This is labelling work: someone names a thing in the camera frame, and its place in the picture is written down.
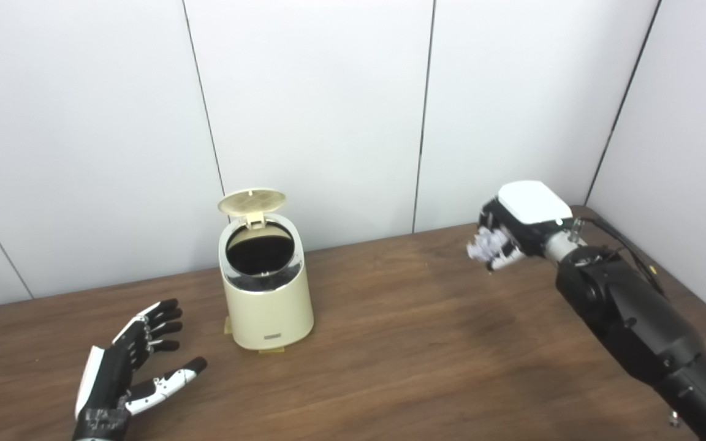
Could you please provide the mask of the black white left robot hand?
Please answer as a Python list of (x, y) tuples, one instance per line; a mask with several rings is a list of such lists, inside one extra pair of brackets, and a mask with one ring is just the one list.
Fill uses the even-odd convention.
[(156, 407), (204, 371), (204, 357), (177, 369), (134, 383), (149, 357), (180, 348), (164, 335), (183, 329), (179, 301), (171, 298), (149, 305), (123, 326), (109, 346), (94, 345), (82, 373), (76, 402), (73, 440), (123, 440), (134, 416)]

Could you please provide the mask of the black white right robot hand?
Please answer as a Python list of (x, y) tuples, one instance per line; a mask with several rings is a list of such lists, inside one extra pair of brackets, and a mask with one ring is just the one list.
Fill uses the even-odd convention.
[(572, 210), (540, 181), (515, 181), (479, 211), (468, 257), (498, 271), (525, 257), (540, 257), (560, 265), (577, 248), (571, 242)]

